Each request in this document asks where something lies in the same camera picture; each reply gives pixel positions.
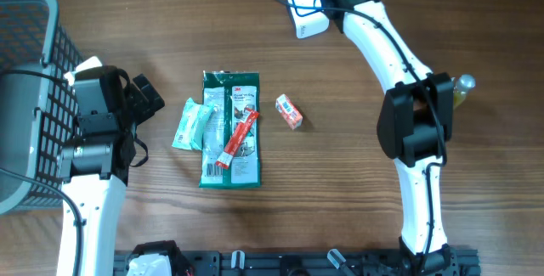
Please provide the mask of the orange Kleenex tissue pack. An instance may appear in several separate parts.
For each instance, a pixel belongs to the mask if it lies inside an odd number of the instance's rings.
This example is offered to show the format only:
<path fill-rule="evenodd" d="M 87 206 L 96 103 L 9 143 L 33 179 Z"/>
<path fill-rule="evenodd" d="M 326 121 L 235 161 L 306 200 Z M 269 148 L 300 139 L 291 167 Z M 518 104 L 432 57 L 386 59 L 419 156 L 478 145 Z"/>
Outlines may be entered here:
<path fill-rule="evenodd" d="M 302 125 L 303 116 L 301 112 L 285 94 L 282 94 L 276 99 L 275 108 L 292 130 L 297 129 Z"/>

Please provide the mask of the mint green wipes packet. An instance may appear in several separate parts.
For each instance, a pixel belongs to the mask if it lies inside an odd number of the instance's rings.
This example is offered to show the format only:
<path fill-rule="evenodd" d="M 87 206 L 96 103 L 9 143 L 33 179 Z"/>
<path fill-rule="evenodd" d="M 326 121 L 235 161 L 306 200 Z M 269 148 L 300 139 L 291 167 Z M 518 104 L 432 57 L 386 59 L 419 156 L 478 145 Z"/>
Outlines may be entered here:
<path fill-rule="evenodd" d="M 193 98 L 187 99 L 172 146 L 176 149 L 202 150 L 203 133 L 214 107 L 214 103 L 198 104 Z"/>

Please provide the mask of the red snack stick packet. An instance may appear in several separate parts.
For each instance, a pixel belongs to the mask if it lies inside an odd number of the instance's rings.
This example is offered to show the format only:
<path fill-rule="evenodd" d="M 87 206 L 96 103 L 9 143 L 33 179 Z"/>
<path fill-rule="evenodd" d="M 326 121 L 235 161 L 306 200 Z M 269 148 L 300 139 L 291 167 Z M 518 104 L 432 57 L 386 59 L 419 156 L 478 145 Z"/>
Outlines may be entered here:
<path fill-rule="evenodd" d="M 259 117 L 259 113 L 256 110 L 245 108 L 242 113 L 242 118 L 238 121 L 235 131 L 231 136 L 229 142 L 224 147 L 224 151 L 218 156 L 215 165 L 228 169 L 231 161 L 234 159 L 235 154 L 241 147 L 246 135 L 249 133 L 253 123 Z"/>

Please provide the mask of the yellow Vim bottle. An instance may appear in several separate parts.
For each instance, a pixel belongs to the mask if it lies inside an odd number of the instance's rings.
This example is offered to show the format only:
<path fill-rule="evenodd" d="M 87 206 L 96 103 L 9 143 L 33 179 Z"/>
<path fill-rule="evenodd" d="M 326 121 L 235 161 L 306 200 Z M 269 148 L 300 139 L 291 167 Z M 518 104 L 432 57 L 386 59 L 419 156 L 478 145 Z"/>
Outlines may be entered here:
<path fill-rule="evenodd" d="M 452 77 L 451 80 L 454 82 L 453 109 L 455 110 L 466 100 L 469 92 L 475 88 L 476 81 L 469 74 L 464 74 L 457 78 Z"/>

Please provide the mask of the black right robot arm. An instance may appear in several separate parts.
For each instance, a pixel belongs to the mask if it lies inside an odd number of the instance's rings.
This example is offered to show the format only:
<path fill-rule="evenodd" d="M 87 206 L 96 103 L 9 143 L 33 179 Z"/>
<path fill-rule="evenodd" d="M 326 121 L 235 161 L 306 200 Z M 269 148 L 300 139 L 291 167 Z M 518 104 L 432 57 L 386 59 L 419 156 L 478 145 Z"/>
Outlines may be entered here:
<path fill-rule="evenodd" d="M 399 176 L 403 226 L 394 273 L 434 275 L 454 257 L 441 220 L 440 174 L 451 139 L 454 85 L 435 74 L 394 29 L 382 0 L 285 0 L 297 37 L 334 23 L 362 53 L 384 99 L 377 121 L 383 153 Z"/>

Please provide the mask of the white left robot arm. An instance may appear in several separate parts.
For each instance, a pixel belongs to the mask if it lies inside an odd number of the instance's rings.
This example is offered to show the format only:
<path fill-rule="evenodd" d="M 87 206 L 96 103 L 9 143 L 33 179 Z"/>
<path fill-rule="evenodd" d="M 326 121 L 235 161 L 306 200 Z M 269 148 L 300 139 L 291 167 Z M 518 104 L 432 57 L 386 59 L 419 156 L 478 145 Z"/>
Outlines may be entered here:
<path fill-rule="evenodd" d="M 111 275 L 116 229 L 126 197 L 128 173 L 142 166 L 136 129 L 165 102 L 144 75 L 134 78 L 113 65 L 67 76 L 79 109 L 80 132 L 57 157 L 66 195 L 58 275 Z"/>

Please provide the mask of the green 3M gloves package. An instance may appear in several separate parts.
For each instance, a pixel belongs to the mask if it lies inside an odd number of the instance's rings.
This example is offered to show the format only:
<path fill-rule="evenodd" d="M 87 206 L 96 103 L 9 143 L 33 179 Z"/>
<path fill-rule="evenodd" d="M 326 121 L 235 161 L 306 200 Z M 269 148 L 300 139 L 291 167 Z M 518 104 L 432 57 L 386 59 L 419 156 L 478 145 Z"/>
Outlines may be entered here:
<path fill-rule="evenodd" d="M 243 189 L 261 185 L 258 123 L 252 121 L 238 138 L 235 152 L 227 146 L 251 112 L 259 112 L 260 81 L 256 71 L 205 71 L 203 102 L 213 111 L 203 131 L 202 188 Z"/>

